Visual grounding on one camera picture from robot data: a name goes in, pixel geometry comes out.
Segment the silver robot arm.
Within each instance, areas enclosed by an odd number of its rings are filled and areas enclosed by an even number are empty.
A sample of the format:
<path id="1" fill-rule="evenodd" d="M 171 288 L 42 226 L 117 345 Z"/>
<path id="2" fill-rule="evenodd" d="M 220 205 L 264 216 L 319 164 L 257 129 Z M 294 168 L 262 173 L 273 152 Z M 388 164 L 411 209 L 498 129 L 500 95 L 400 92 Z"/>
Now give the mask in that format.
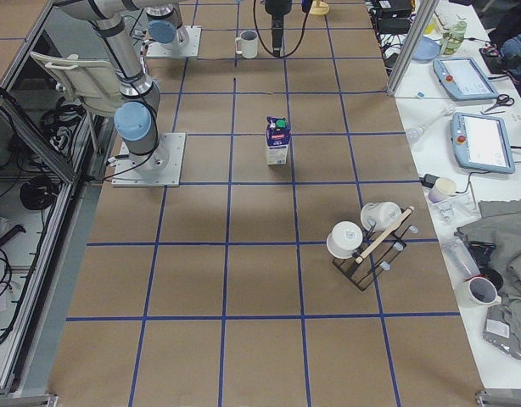
<path id="1" fill-rule="evenodd" d="M 135 52 L 126 33 L 123 13 L 144 11 L 148 33 L 159 44 L 190 43 L 182 23 L 178 1 L 56 1 L 55 7 L 77 20 L 88 22 L 101 42 L 115 70 L 122 105 L 116 110 L 114 123 L 128 148 L 132 170 L 147 172 L 168 161 L 160 146 L 156 125 L 160 90 L 148 73 L 145 63 Z"/>
<path id="2" fill-rule="evenodd" d="M 189 44 L 189 34 L 183 25 L 178 1 L 163 6 L 147 7 L 145 12 L 148 18 L 148 33 L 162 47 L 177 51 Z"/>

